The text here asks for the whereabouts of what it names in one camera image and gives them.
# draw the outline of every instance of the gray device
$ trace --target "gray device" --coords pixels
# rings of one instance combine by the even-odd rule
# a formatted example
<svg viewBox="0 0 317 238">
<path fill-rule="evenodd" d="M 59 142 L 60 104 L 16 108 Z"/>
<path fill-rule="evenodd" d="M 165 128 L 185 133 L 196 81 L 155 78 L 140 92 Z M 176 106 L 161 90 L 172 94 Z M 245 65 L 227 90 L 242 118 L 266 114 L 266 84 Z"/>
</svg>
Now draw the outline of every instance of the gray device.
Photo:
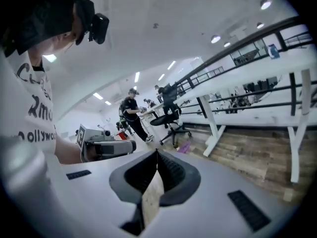
<svg viewBox="0 0 317 238">
<path fill-rule="evenodd" d="M 77 145 L 83 162 L 88 162 L 87 148 L 89 147 L 95 148 L 100 160 L 131 154 L 136 150 L 134 140 L 115 140 L 108 130 L 88 129 L 82 124 L 78 130 Z"/>
<path fill-rule="evenodd" d="M 162 150 L 60 165 L 34 144 L 0 137 L 8 197 L 43 237 L 271 237 L 295 208 L 233 170 Z M 159 211 L 144 229 L 142 194 L 158 171 Z"/>
</svg>

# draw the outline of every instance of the white ceiling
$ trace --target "white ceiling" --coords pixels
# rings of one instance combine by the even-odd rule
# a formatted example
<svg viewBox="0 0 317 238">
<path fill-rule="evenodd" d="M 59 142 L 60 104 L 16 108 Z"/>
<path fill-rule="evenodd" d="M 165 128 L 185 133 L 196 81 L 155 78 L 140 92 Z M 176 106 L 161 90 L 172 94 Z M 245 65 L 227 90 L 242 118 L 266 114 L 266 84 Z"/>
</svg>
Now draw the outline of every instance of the white ceiling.
<svg viewBox="0 0 317 238">
<path fill-rule="evenodd" d="M 164 82 L 164 79 L 166 79 L 169 75 L 172 73 L 178 73 L 181 66 L 183 65 L 182 61 L 176 61 L 172 68 L 167 70 L 170 64 L 171 63 L 169 62 L 142 71 L 137 83 L 134 82 L 135 73 L 128 77 L 124 77 L 116 83 L 108 85 L 98 91 L 98 94 L 103 97 L 102 100 L 99 100 L 95 96 L 91 95 L 86 100 L 76 105 L 76 109 L 92 112 L 105 112 L 112 107 L 107 105 L 105 101 L 109 101 L 111 104 L 119 103 L 125 97 L 127 97 L 129 89 L 133 88 L 134 86 L 137 86 L 137 91 L 140 94 L 154 89 L 155 85 L 161 85 L 162 82 Z M 159 81 L 159 77 L 163 73 L 165 74 L 164 78 Z"/>
<path fill-rule="evenodd" d="M 96 12 L 110 19 L 105 43 L 84 42 L 45 64 L 56 119 L 92 93 L 137 71 L 165 67 L 173 60 L 211 57 L 224 48 L 229 33 L 241 26 L 247 27 L 249 35 L 259 21 L 267 26 L 296 15 L 285 0 L 272 0 L 264 11 L 261 0 L 92 1 Z M 221 40 L 211 44 L 214 34 Z"/>
</svg>

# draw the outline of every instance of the hand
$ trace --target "hand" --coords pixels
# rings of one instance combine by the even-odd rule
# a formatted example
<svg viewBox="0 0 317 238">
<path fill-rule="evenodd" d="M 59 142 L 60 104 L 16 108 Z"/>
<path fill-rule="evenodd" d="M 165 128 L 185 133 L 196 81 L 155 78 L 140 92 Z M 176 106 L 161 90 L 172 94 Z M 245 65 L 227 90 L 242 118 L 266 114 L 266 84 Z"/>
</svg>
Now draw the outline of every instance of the hand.
<svg viewBox="0 0 317 238">
<path fill-rule="evenodd" d="M 87 146 L 87 159 L 90 162 L 99 160 L 99 156 L 96 153 L 96 148 L 94 145 Z"/>
</svg>

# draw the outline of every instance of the black office chair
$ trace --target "black office chair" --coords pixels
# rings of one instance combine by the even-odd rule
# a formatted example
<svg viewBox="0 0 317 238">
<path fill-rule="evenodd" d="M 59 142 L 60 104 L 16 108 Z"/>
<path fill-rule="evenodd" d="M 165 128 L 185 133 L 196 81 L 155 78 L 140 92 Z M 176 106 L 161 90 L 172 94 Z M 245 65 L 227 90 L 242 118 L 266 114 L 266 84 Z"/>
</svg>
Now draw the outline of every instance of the black office chair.
<svg viewBox="0 0 317 238">
<path fill-rule="evenodd" d="M 175 120 L 179 119 L 180 114 L 182 113 L 181 109 L 173 103 L 173 101 L 176 100 L 177 97 L 177 88 L 176 87 L 172 87 L 169 84 L 167 86 L 164 87 L 164 92 L 163 92 L 163 100 L 164 100 L 164 116 L 161 116 L 159 118 L 156 118 L 154 120 L 152 120 L 150 122 L 150 124 L 152 126 L 159 126 L 162 124 L 171 124 L 171 123 L 175 123 Z M 175 143 L 175 135 L 176 134 L 180 134 L 180 133 L 188 133 L 188 135 L 191 137 L 192 134 L 189 130 L 185 130 L 184 126 L 179 126 L 176 129 L 173 129 L 170 126 L 170 132 L 167 134 L 167 136 L 165 138 L 163 138 L 159 143 L 161 145 L 163 145 L 163 141 L 165 139 L 167 139 L 168 137 L 172 136 L 172 143 L 174 148 L 177 148 L 178 145 L 177 143 Z"/>
</svg>

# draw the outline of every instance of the purple object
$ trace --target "purple object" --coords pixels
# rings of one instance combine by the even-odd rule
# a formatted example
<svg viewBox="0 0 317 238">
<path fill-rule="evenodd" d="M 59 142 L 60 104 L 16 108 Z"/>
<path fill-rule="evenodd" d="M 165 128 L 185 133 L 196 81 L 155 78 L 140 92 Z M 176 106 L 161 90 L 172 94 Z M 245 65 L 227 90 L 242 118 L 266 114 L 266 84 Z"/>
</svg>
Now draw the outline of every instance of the purple object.
<svg viewBox="0 0 317 238">
<path fill-rule="evenodd" d="M 178 152 L 179 153 L 186 153 L 187 150 L 189 149 L 190 147 L 190 141 L 186 141 L 179 149 L 178 149 Z"/>
</svg>

